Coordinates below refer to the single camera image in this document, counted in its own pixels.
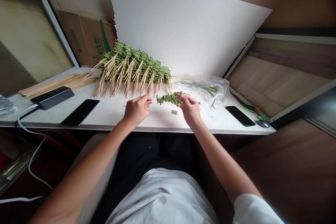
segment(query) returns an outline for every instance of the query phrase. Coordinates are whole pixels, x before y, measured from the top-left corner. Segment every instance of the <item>smartphone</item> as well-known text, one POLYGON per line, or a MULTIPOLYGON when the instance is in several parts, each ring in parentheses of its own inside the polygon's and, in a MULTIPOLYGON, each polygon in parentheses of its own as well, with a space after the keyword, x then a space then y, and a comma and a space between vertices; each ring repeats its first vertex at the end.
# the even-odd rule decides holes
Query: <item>smartphone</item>
POLYGON ((241 112, 237 107, 228 106, 225 108, 245 127, 251 127, 255 125, 255 123, 250 118, 248 118, 243 112, 241 112))
POLYGON ((61 122, 61 125, 78 127, 98 103, 99 100, 85 100, 67 118, 65 118, 63 122, 61 122))

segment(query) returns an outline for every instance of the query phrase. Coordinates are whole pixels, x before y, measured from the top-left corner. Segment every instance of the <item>computer mouse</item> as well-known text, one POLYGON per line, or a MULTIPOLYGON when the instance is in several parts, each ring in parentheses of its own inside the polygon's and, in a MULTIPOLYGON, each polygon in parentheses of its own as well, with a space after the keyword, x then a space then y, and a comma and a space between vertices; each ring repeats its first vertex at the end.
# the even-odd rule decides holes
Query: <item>computer mouse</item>
POLYGON ((269 128, 270 127, 270 124, 267 121, 259 120, 258 123, 263 128, 269 128))

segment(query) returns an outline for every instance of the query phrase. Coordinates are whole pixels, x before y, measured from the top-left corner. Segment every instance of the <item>white cable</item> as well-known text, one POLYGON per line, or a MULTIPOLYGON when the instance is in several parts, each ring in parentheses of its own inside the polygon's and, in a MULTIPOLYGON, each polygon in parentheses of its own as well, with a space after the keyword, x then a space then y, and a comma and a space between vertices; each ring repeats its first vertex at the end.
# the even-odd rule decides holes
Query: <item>white cable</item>
POLYGON ((35 198, 12 198, 12 199, 0 199, 0 204, 2 203, 9 203, 9 202, 14 202, 14 201, 26 201, 26 202, 29 202, 29 201, 33 201, 33 200, 37 200, 38 198, 44 198, 44 196, 37 196, 35 198))
POLYGON ((28 164, 28 171, 29 171, 29 173, 30 173, 34 178, 36 178, 37 180, 40 180, 42 183, 46 184, 51 190, 53 190, 53 188, 52 188, 47 182, 45 182, 43 179, 40 179, 39 177, 37 177, 37 176, 31 171, 31 169, 30 169, 30 165, 31 165, 31 163, 32 163, 32 161, 33 161, 33 159, 34 159, 34 156, 35 156, 36 152, 39 150, 40 146, 43 144, 43 142, 44 142, 44 140, 46 139, 47 135, 45 135, 45 134, 41 134, 41 133, 36 133, 36 132, 33 132, 33 131, 28 130, 25 126, 22 125, 22 123, 21 123, 21 121, 20 121, 20 117, 21 117, 21 115, 22 115, 25 111, 27 111, 27 110, 29 110, 29 109, 32 109, 32 108, 36 108, 37 106, 38 106, 38 105, 34 104, 34 105, 31 105, 29 108, 26 108, 25 110, 23 110, 23 111, 19 114, 19 116, 17 117, 17 121, 18 121, 18 124, 19 124, 25 131, 30 132, 30 133, 33 133, 33 134, 36 134, 36 135, 42 135, 42 136, 44 136, 42 142, 41 142, 40 145, 36 148, 34 154, 32 155, 32 157, 31 157, 31 159, 30 159, 30 161, 29 161, 29 164, 28 164))
MULTIPOLYGON (((52 188, 47 182, 45 182, 43 179, 40 179, 39 177, 37 177, 37 176, 31 171, 31 169, 30 169, 30 165, 31 165, 31 163, 32 163, 32 161, 33 161, 33 159, 34 159, 34 156, 35 156, 35 154, 37 153, 37 151, 39 150, 40 146, 43 144, 43 142, 44 142, 44 140, 46 139, 47 135, 45 135, 45 134, 41 134, 41 133, 36 133, 36 132, 33 132, 33 131, 28 130, 25 126, 22 125, 22 123, 21 123, 21 121, 20 121, 20 117, 21 117, 21 115, 22 115, 25 111, 27 111, 27 110, 29 110, 29 109, 36 108, 36 107, 38 107, 38 105, 34 104, 34 105, 31 105, 30 107, 26 108, 25 110, 23 110, 23 111, 19 114, 19 116, 17 117, 17 121, 18 121, 18 124, 19 124, 25 131, 27 131, 27 132, 29 132, 29 133, 33 133, 33 134, 37 134, 37 135, 42 135, 42 136, 44 136, 42 142, 41 142, 40 145, 36 148, 34 154, 32 155, 32 157, 31 157, 31 159, 30 159, 30 161, 29 161, 29 164, 28 164, 28 171, 29 171, 29 173, 30 173, 34 178, 36 178, 37 180, 40 180, 42 183, 46 184, 51 190, 53 190, 53 188, 52 188)), ((0 204, 3 204, 3 203, 9 203, 9 202, 14 202, 14 201, 25 201, 25 202, 29 202, 29 201, 33 201, 33 200, 36 200, 36 199, 39 199, 39 198, 44 198, 44 199, 45 199, 44 196, 37 196, 37 197, 35 197, 35 198, 10 198, 10 199, 3 199, 3 200, 0 199, 0 204)))

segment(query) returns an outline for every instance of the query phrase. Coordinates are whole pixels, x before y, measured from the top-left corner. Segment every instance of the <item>left hand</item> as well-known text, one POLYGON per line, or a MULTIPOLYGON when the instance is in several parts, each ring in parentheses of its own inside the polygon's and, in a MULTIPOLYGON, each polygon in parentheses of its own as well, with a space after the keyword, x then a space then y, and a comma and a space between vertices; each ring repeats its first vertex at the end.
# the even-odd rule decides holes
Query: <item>left hand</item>
POLYGON ((148 116, 148 108, 152 103, 152 98, 146 94, 129 100, 126 104, 125 115, 122 120, 135 128, 148 116))

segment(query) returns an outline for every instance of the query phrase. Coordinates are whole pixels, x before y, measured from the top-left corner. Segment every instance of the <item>right hand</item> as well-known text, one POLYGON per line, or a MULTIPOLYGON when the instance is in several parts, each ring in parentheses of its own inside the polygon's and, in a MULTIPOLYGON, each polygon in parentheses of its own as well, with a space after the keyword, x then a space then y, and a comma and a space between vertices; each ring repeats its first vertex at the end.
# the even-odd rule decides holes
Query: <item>right hand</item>
POLYGON ((152 103, 152 98, 146 94, 129 100, 126 103, 125 115, 122 120, 134 129, 148 116, 148 108, 152 103))
POLYGON ((175 97, 184 103, 184 106, 181 103, 178 103, 177 106, 182 109, 184 119, 190 127, 203 122, 198 101, 186 94, 175 94, 175 97))

